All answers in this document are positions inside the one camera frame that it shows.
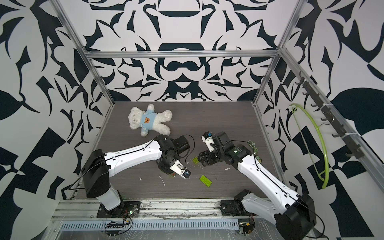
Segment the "lime square lego brick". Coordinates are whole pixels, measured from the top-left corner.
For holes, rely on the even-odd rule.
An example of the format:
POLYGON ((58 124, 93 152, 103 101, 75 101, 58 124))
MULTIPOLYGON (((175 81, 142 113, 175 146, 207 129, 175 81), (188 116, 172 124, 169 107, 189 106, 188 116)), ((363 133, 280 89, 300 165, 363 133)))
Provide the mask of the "lime square lego brick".
POLYGON ((198 157, 193 158, 193 162, 195 165, 197 165, 199 163, 198 157))

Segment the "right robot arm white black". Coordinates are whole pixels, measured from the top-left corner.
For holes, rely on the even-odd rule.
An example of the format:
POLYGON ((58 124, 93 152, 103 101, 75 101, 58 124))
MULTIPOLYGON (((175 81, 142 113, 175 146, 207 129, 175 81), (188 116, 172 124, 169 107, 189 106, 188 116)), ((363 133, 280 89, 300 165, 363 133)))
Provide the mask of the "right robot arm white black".
POLYGON ((252 141, 231 140, 225 132, 205 132, 202 141, 207 150, 198 156, 203 166, 219 162, 231 165, 248 177, 266 196, 259 198, 243 190, 232 201, 222 201, 220 209, 226 216, 259 216, 274 224, 285 240, 302 240, 317 223, 313 199, 299 195, 271 174, 258 160, 252 141))

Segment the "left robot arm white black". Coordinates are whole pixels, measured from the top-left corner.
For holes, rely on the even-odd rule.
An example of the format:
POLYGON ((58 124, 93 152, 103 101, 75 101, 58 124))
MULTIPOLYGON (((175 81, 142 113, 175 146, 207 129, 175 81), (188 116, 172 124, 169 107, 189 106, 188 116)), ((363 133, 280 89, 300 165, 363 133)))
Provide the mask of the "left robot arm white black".
POLYGON ((86 196, 98 199, 102 210, 115 215, 125 204, 119 191, 111 184, 111 177, 139 164, 155 161, 165 174, 177 174, 188 179, 191 172, 180 159, 189 148, 184 136, 171 139, 167 135, 158 135, 147 143, 122 151, 104 153, 101 149, 95 150, 81 169, 86 196))

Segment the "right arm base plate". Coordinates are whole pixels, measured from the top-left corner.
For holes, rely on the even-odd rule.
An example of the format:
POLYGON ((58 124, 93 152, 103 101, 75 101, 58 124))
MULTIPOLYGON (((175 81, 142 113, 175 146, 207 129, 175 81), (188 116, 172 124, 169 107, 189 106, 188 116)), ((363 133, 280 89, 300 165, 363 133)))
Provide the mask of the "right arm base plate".
POLYGON ((237 200, 221 200, 220 210, 223 216, 255 216, 255 214, 246 211, 242 203, 237 200))

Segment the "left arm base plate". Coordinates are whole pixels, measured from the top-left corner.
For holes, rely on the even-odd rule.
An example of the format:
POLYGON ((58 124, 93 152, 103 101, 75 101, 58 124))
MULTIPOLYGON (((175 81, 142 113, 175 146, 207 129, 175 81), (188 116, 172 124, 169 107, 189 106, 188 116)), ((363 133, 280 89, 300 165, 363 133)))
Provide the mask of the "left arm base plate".
POLYGON ((97 218, 106 219, 106 218, 122 218, 127 219, 134 214, 140 212, 140 201, 123 201, 119 206, 112 210, 107 210, 103 204, 100 204, 97 218))

